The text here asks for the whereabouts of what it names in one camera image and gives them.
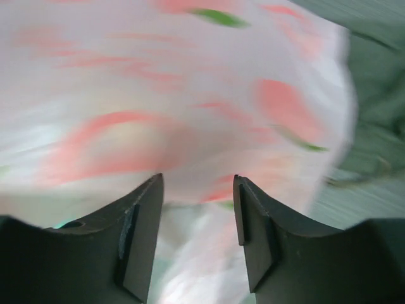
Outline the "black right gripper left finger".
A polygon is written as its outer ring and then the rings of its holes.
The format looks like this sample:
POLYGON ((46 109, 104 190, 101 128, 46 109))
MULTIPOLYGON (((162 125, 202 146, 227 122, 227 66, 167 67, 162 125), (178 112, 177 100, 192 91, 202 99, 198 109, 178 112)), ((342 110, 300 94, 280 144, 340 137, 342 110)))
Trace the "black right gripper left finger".
POLYGON ((43 229, 1 217, 1 302, 145 303, 164 180, 64 226, 43 229))

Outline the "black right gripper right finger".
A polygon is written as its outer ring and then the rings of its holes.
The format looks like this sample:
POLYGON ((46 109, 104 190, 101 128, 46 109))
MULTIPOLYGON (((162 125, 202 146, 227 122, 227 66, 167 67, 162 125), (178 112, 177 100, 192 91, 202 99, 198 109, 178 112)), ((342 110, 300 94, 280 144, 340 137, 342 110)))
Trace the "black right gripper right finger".
POLYGON ((234 212, 257 303, 404 302, 404 220, 317 222, 234 177, 234 212))

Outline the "olive green cloth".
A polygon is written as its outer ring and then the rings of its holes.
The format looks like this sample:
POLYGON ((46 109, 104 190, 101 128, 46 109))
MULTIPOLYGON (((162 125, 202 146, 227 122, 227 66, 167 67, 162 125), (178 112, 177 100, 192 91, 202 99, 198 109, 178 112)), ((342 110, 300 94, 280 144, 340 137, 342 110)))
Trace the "olive green cloth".
POLYGON ((354 143, 339 169, 347 187, 404 173, 404 1, 297 1, 350 31, 347 60, 358 97, 354 143))

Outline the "pink plastic bag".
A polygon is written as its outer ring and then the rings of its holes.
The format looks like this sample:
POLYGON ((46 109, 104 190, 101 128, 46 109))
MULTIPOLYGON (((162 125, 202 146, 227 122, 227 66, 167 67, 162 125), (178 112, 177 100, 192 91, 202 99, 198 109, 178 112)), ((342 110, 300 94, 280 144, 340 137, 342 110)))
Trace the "pink plastic bag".
POLYGON ((2 1, 1 213, 57 227, 162 173, 160 303, 242 303, 234 175, 306 212, 352 141, 349 32, 292 1, 2 1))

